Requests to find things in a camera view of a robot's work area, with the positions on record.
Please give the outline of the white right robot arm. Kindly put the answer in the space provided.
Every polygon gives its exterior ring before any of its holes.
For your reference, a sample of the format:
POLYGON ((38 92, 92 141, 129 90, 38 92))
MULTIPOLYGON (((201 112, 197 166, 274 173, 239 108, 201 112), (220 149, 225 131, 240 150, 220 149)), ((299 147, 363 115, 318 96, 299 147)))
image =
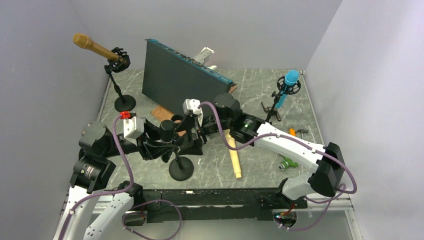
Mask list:
POLYGON ((229 130, 241 144, 240 149, 247 146, 263 148, 288 157, 307 169, 300 176, 282 181, 275 194, 280 207, 287 208, 308 194, 332 198, 340 191, 345 166, 338 145, 329 143, 324 146, 283 132, 261 118, 244 113, 240 102, 229 93, 218 95, 214 103, 186 99, 182 107, 187 116, 195 119, 194 126, 200 134, 219 132, 222 135, 224 130, 229 130))

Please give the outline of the black desk stand with clip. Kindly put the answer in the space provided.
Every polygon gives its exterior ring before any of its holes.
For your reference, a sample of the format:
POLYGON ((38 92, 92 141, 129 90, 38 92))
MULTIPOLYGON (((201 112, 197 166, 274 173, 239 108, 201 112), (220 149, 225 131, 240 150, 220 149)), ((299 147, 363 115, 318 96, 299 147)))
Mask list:
POLYGON ((185 140, 190 142, 193 139, 192 130, 196 126, 197 117, 198 116, 196 114, 184 116, 178 114, 173 115, 171 117, 171 120, 176 124, 175 132, 180 133, 182 131, 185 131, 183 137, 185 140))

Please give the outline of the black microphone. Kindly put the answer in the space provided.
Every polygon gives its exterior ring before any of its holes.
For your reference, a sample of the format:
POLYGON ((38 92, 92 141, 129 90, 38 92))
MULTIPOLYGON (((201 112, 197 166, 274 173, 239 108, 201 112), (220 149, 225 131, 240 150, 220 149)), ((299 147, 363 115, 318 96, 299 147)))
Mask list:
POLYGON ((166 120, 163 120, 160 123, 159 136, 160 136, 160 140, 162 142, 164 142, 164 143, 171 142, 173 140, 175 134, 176 134, 175 123, 172 120, 166 119, 166 120))

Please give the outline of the black desk mic stand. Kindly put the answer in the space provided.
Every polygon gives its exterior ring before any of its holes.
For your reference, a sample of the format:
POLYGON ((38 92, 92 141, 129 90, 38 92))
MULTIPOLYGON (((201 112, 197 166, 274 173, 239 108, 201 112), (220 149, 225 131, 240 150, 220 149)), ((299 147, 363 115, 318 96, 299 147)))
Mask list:
POLYGON ((194 164, 189 158, 177 154, 175 159, 170 162, 168 172, 174 180, 186 181, 194 173, 194 164))

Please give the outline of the cream beige microphone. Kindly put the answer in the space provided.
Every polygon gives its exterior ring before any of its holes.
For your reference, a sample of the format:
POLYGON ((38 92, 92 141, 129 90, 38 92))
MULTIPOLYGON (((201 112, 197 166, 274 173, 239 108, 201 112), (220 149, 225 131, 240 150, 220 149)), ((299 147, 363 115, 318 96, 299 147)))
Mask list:
MULTIPOLYGON (((227 129, 224 131, 225 139, 227 143, 232 147, 236 147, 236 141, 235 139, 230 135, 230 130, 227 129)), ((232 162, 232 167, 234 171, 234 175, 237 179, 240 179, 242 177, 242 170, 240 165, 240 160, 238 156, 238 152, 236 150, 229 149, 230 159, 232 162)))

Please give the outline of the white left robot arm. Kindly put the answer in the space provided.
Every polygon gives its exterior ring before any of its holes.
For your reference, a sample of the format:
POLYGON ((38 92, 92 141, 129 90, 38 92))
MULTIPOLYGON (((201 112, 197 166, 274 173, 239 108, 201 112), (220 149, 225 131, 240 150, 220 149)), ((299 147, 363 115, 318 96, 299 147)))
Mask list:
POLYGON ((178 181, 191 177, 194 166, 178 151, 182 138, 175 132, 175 124, 166 120, 155 126, 133 112, 122 112, 123 133, 109 130, 99 121, 89 123, 79 140, 80 153, 70 179, 69 196, 63 216, 56 230, 56 240, 99 240, 111 229, 115 220, 142 214, 146 205, 154 204, 133 172, 127 169, 129 180, 115 190, 107 191, 109 179, 116 165, 111 157, 120 156, 126 166, 127 154, 138 152, 145 160, 162 158, 169 163, 170 175, 178 181))

